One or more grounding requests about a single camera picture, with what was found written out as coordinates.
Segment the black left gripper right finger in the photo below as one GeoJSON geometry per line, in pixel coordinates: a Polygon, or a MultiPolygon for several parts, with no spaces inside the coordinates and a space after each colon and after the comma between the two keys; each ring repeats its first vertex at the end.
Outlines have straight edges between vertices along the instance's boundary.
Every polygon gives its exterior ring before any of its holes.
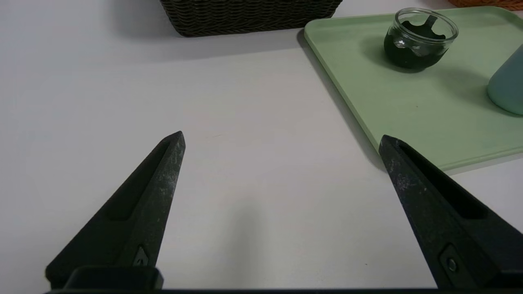
{"type": "Polygon", "coordinates": [[[521,290],[523,236],[413,147],[379,155],[439,290],[521,290]]]}

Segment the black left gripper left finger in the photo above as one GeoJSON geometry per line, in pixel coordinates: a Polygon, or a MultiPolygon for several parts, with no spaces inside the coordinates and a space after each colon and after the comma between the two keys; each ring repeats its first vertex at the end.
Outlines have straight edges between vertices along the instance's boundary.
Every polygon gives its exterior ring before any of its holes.
{"type": "Polygon", "coordinates": [[[162,139],[45,269],[51,290],[159,290],[156,268],[186,144],[162,139]]]}

